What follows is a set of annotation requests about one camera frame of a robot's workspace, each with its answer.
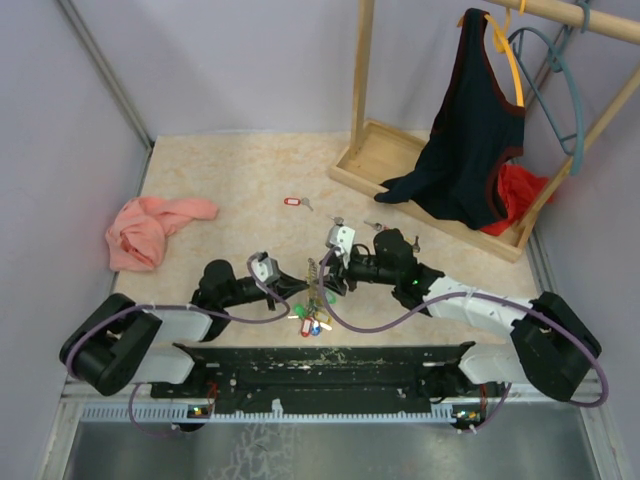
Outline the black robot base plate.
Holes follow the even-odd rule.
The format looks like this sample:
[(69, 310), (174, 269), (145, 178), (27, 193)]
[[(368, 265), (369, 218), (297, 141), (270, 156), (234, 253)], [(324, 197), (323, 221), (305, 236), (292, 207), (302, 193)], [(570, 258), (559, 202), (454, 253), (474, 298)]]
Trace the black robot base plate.
[(463, 375), (471, 346), (196, 349), (186, 380), (155, 382), (151, 396), (202, 398), (213, 419), (416, 419), (467, 429), (481, 425), (489, 400), (506, 391), (501, 381)]

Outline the large keyring with coloured tags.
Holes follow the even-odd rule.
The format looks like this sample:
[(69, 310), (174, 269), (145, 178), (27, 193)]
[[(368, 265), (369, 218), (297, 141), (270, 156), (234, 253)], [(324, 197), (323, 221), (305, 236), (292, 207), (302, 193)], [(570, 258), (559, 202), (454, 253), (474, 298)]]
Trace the large keyring with coloured tags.
[(309, 258), (307, 263), (306, 281), (308, 283), (308, 290), (306, 291), (306, 301), (296, 304), (293, 308), (294, 314), (289, 316), (289, 319), (300, 321), (299, 334), (303, 338), (316, 337), (321, 333), (329, 332), (333, 329), (333, 318), (324, 308), (323, 299), (329, 304), (336, 302), (333, 293), (320, 294), (318, 289), (319, 271), (317, 262), (313, 258)]

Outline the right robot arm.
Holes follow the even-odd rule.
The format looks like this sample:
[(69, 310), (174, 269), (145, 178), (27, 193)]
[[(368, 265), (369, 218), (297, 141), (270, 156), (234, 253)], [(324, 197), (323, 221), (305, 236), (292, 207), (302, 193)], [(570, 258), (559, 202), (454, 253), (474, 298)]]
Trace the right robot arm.
[(361, 282), (388, 285), (406, 314), (385, 324), (391, 329), (415, 314), (454, 320), (504, 339), (502, 345), (470, 346), (446, 372), (448, 387), (461, 396), (485, 383), (527, 382), (546, 397), (575, 404), (590, 371), (601, 375), (602, 348), (558, 294), (534, 299), (499, 296), (463, 284), (420, 263), (397, 229), (379, 232), (371, 253), (359, 252), (354, 229), (330, 228), (320, 264), (319, 288), (345, 295)]

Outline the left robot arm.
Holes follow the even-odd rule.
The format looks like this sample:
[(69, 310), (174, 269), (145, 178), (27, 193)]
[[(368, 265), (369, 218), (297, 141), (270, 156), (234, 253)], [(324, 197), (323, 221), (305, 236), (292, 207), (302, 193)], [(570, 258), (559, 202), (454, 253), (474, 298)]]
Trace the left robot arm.
[(188, 304), (138, 304), (114, 293), (65, 341), (59, 360), (70, 376), (103, 396), (135, 383), (169, 383), (197, 396), (208, 373), (184, 343), (212, 341), (232, 322), (275, 322), (288, 315), (286, 301), (309, 288), (265, 252), (251, 256), (247, 268), (249, 275), (238, 278), (228, 261), (209, 262)]

